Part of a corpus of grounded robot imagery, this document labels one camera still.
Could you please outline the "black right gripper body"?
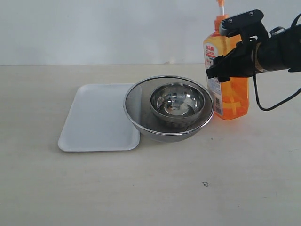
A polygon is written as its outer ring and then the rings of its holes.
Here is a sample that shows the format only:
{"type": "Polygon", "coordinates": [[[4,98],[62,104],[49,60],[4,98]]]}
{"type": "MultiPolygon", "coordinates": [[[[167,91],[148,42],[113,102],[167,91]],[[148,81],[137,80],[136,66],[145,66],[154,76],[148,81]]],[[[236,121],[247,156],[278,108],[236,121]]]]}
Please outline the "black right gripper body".
{"type": "Polygon", "coordinates": [[[253,73],[265,73],[268,70],[264,69],[258,61],[258,48],[263,41],[268,40],[268,33],[264,27],[264,32],[253,37],[242,38],[241,46],[244,47],[242,55],[238,57],[240,60],[239,66],[243,75],[253,75],[253,73]]]}

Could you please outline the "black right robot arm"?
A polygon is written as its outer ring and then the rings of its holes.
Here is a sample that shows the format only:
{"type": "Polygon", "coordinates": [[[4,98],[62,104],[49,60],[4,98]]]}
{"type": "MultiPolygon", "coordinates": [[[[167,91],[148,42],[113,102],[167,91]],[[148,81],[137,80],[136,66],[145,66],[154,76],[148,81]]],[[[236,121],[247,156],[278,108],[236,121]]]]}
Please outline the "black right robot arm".
{"type": "Polygon", "coordinates": [[[301,70],[301,16],[289,28],[278,26],[270,32],[261,22],[263,17],[262,11],[254,9],[221,21],[220,34],[227,38],[239,35],[241,41],[228,54],[214,59],[206,70],[209,79],[226,82],[265,72],[301,70]]]}

